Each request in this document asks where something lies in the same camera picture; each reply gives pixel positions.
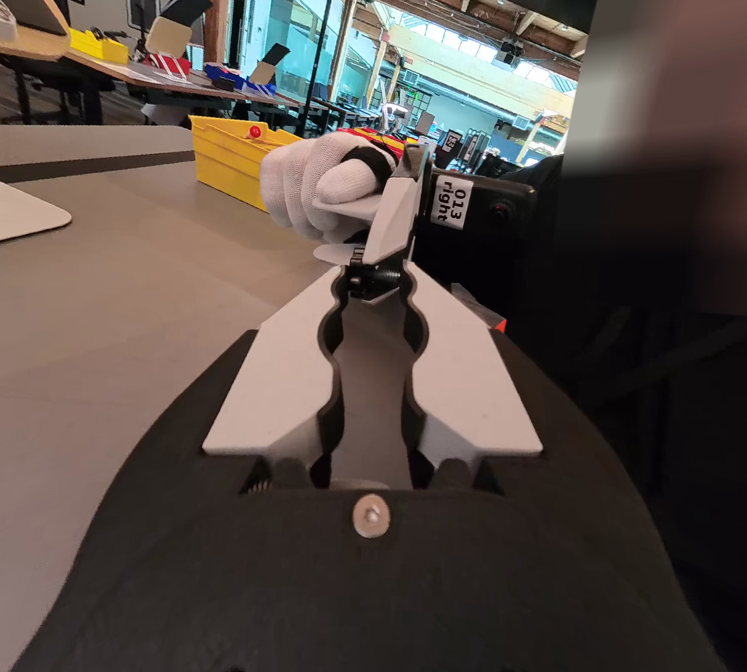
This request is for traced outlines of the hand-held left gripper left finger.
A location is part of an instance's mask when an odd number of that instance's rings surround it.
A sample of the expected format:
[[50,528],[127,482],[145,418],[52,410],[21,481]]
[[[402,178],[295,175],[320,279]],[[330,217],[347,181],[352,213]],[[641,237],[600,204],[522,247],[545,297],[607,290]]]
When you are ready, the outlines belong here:
[[334,266],[256,331],[203,441],[206,455],[300,462],[317,488],[331,486],[344,434],[341,371],[347,269]]

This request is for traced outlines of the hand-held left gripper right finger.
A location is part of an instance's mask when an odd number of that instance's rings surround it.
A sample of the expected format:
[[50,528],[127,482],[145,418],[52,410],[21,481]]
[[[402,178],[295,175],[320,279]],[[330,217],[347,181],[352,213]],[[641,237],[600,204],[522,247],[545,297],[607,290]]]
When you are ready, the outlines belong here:
[[406,372],[401,434],[413,488],[428,488],[455,461],[468,478],[491,458],[536,458],[543,445],[512,380],[499,331],[415,263],[403,263]]

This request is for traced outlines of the row of red yellow bins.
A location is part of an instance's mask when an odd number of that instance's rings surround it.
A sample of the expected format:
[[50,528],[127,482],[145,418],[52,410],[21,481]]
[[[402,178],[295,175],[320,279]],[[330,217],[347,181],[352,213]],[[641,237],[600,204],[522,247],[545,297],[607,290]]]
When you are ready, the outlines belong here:
[[381,133],[370,127],[340,128],[336,132],[352,135],[361,140],[367,140],[378,148],[386,149],[397,160],[401,159],[405,146],[408,143],[407,140],[403,141],[399,137]]

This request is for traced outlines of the blue plastic bin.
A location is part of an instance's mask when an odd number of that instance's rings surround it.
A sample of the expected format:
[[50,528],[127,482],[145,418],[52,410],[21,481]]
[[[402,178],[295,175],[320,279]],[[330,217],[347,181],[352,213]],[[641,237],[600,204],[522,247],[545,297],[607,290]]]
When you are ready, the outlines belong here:
[[218,63],[206,63],[203,70],[214,88],[236,93],[244,88],[245,79],[237,70]]

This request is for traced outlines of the background work table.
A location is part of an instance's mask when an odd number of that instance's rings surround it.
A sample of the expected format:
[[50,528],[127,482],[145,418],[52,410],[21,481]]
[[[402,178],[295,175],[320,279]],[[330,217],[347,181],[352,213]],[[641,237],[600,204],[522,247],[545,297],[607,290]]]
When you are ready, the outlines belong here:
[[2,64],[22,77],[65,79],[79,85],[89,125],[103,124],[100,97],[114,83],[122,84],[130,96],[145,104],[184,107],[186,115],[202,110],[215,117],[230,114],[238,119],[258,119],[273,129],[295,127],[304,107],[302,102],[282,95],[218,89],[199,74],[176,79],[152,66],[107,63],[75,50],[60,58],[42,58],[38,53],[2,45]]

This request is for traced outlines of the small yellow plastic bin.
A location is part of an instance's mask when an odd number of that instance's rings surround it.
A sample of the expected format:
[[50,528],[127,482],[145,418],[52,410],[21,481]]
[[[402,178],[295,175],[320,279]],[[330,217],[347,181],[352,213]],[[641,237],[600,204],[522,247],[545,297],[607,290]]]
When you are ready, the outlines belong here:
[[98,61],[126,65],[129,62],[128,48],[117,39],[109,37],[96,27],[86,31],[70,29],[70,46]]

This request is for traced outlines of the red plastic bin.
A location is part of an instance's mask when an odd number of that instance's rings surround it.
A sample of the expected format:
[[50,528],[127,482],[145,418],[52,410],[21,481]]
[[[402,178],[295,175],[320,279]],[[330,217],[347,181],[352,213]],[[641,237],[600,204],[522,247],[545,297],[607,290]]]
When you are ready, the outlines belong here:
[[187,78],[191,72],[191,61],[175,58],[168,53],[149,53],[144,63],[174,78]]

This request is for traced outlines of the black pole stand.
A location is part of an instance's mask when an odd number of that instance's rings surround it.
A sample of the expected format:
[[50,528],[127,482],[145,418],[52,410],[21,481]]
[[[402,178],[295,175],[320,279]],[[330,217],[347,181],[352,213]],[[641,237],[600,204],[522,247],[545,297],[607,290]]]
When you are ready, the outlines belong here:
[[312,105],[312,98],[314,96],[314,84],[316,82],[317,71],[318,71],[318,67],[320,64],[321,53],[322,53],[323,45],[324,45],[324,38],[326,35],[327,25],[328,25],[328,21],[330,17],[331,2],[332,0],[326,0],[325,9],[324,9],[323,17],[322,17],[321,29],[319,31],[319,37],[318,37],[317,45],[316,45],[314,62],[312,66],[311,79],[309,80],[309,88],[307,90],[307,96],[306,96],[305,104],[303,107],[303,111],[301,112],[301,115],[299,117],[298,123],[296,125],[296,129],[295,129],[295,133],[299,137],[304,136],[305,129],[306,129],[306,123],[308,121],[309,112],[310,112],[311,105]]

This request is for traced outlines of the background book stand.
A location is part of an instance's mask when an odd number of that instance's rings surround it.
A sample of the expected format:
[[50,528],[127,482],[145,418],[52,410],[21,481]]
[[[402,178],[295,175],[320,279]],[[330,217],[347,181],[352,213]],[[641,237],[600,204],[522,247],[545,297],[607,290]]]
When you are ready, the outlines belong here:
[[248,95],[274,98],[276,91],[275,72],[277,66],[290,53],[290,49],[280,43],[272,45],[266,55],[256,65],[255,70],[246,79],[244,93]]
[[[168,53],[191,61],[185,56],[190,48],[204,49],[205,14],[210,7],[209,0],[169,0],[147,34],[146,57],[149,53]],[[163,74],[177,82],[188,82],[188,77]]]

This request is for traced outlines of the person's right hand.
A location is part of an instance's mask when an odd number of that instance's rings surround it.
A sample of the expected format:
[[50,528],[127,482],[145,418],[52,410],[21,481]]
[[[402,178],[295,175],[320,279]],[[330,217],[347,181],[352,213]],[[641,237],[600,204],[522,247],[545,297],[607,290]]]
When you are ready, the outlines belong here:
[[314,205],[354,202],[379,193],[400,160],[341,132],[304,139],[268,153],[260,165],[265,208],[281,227],[326,243],[359,239],[363,222]]

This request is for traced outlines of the black knob screw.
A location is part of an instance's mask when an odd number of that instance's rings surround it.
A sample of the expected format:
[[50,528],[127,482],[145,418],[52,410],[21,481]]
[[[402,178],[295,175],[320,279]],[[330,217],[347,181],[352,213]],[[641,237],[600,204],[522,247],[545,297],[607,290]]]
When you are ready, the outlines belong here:
[[400,267],[350,263],[347,266],[347,286],[351,298],[374,303],[398,291]]

